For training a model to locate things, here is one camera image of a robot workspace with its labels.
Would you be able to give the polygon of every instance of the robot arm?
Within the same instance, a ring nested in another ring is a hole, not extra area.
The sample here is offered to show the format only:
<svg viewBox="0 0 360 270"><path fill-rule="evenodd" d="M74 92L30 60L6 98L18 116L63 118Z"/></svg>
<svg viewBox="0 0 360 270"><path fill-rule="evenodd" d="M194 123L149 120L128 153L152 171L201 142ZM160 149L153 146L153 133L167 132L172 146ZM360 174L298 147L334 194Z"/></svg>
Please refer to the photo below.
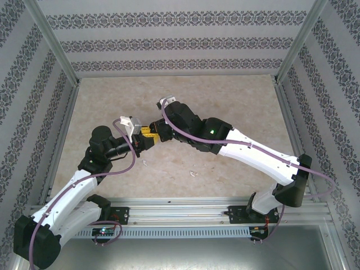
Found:
<svg viewBox="0 0 360 270"><path fill-rule="evenodd" d="M140 156L141 151L151 148L158 139L161 142L166 142L174 138L201 152L212 152L216 155L220 154L242 161L261 170L276 181L269 190L254 193L251 196L246 208L246 218L256 221L257 218L263 218L270 210L281 204L292 207L301 206L308 173L287 166L252 146L258 146L274 156L307 168L310 168L311 165L309 156L294 157L277 152L248 138L220 119L201 120L187 105L176 101L173 96L162 98L158 103L159 108L161 108L164 100L166 101L165 113L167 117L183 132L206 140L244 141L250 143L250 146L199 142L172 129L164 118L151 123L149 127L142 127L138 119L122 116L121 124L125 126L137 157ZM74 211L80 200L94 190L105 176L91 177L81 183L74 183L87 176L108 173L113 167L112 161L122 158L115 157L128 153L130 147L123 137L114 138L110 128L106 126L100 126L93 130L89 144L90 146L87 148L78 170L62 191L69 186L73 186L73 188L59 198L58 196L62 192L60 191L41 210L31 217L21 216L15 223L14 252L28 260L30 239L35 226L42 219L47 208L57 200L56 205L47 214L35 235L34 263L41 269L49 267L57 258L61 248L83 227L94 221L109 219L110 202L98 195L90 196L82 207Z"/></svg>
<svg viewBox="0 0 360 270"><path fill-rule="evenodd" d="M164 119L160 119L150 125L150 128L159 134L163 142L174 138L191 145L199 151L212 152L216 155L220 154L237 159L272 177L276 183L269 190L252 194L247 206L248 215L266 215L270 210L282 204L291 207L300 207L302 205L309 173L288 166L252 146L258 146L274 156L306 168L311 166L311 157L307 155L295 157L277 152L250 139L239 130L233 128L232 125L220 119L209 118L201 120L187 105L176 101L173 96L162 98L157 104L159 109L164 101L165 113L169 120L177 128L189 135L206 140L235 140L250 143L250 146L247 147L230 143L226 145L199 142L173 130Z"/></svg>
<svg viewBox="0 0 360 270"><path fill-rule="evenodd" d="M158 135L150 133L147 127L142 128L136 118L121 117L121 124L127 130L137 157L140 157L140 152L151 148L158 139ZM79 202L94 190L105 176L91 177L81 183L75 183L84 177L108 173L113 167L112 161L121 159L122 157L116 157L129 152L130 147L123 137L114 138L110 128L106 126L93 130L89 144L85 157L78 165L78 170L66 186L31 217L22 215L15 223L14 253L29 260L30 239L34 229L49 206L57 201L52 210L46 214L35 237L33 260L40 269L49 267L59 255L61 248L82 228L95 221L111 219L109 200L98 195L90 196L79 209L74 211ZM60 197L60 194L70 186L73 187Z"/></svg>

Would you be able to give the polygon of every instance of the debris on floor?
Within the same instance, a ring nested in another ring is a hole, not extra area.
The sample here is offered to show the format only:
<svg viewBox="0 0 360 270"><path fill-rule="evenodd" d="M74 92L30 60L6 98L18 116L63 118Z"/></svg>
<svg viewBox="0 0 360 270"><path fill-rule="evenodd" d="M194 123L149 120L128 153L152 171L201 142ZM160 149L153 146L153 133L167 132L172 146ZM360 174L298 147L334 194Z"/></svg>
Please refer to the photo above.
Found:
<svg viewBox="0 0 360 270"><path fill-rule="evenodd" d="M195 176L198 175L198 173L197 173L197 172L193 172L193 171L191 170L191 171L190 171L190 175L191 175L192 177L195 177Z"/></svg>

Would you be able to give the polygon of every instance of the floor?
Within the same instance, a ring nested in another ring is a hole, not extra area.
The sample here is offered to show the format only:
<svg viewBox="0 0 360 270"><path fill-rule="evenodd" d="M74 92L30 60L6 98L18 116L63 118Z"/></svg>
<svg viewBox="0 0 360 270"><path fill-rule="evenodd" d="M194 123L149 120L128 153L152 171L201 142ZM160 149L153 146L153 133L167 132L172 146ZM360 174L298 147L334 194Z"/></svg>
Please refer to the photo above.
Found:
<svg viewBox="0 0 360 270"><path fill-rule="evenodd" d="M155 104L169 94L200 118L222 119L264 145L293 154L269 75L84 78L52 196L73 176L95 127L107 125L118 137L111 123L121 115L148 125L161 118ZM130 163L128 155L113 163L112 172ZM142 152L130 172L106 177L94 193L148 198L250 196L272 183L264 173L237 160L198 152L172 140Z"/></svg>

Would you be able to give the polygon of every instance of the patterned wallpaper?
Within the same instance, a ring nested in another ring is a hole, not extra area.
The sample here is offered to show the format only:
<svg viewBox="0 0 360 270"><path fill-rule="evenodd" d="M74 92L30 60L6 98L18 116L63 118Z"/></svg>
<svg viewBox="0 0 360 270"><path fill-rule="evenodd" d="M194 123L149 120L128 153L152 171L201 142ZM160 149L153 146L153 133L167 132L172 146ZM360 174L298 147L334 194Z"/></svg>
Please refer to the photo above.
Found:
<svg viewBox="0 0 360 270"><path fill-rule="evenodd" d="M39 1L79 77L276 74L314 0Z"/></svg>
<svg viewBox="0 0 360 270"><path fill-rule="evenodd" d="M73 86L20 0L0 1L0 269L39 202Z"/></svg>
<svg viewBox="0 0 360 270"><path fill-rule="evenodd" d="M329 1L282 82L303 150L332 177L329 202L351 269L360 269L360 8ZM315 180L319 191L328 183Z"/></svg>

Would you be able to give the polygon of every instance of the striped wallpaper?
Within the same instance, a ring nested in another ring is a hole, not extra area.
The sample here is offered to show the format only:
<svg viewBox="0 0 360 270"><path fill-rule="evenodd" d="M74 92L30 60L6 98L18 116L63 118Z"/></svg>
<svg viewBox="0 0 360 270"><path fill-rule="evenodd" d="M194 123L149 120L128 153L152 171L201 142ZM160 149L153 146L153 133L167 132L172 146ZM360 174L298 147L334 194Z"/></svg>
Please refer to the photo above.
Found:
<svg viewBox="0 0 360 270"><path fill-rule="evenodd" d="M327 3L282 82L303 150L336 181L324 200L350 269L360 269L359 4ZM315 184L319 192L328 188Z"/></svg>
<svg viewBox="0 0 360 270"><path fill-rule="evenodd" d="M20 0L0 2L0 269L14 223L37 204L73 85Z"/></svg>
<svg viewBox="0 0 360 270"><path fill-rule="evenodd" d="M314 0L39 1L79 77L273 74Z"/></svg>

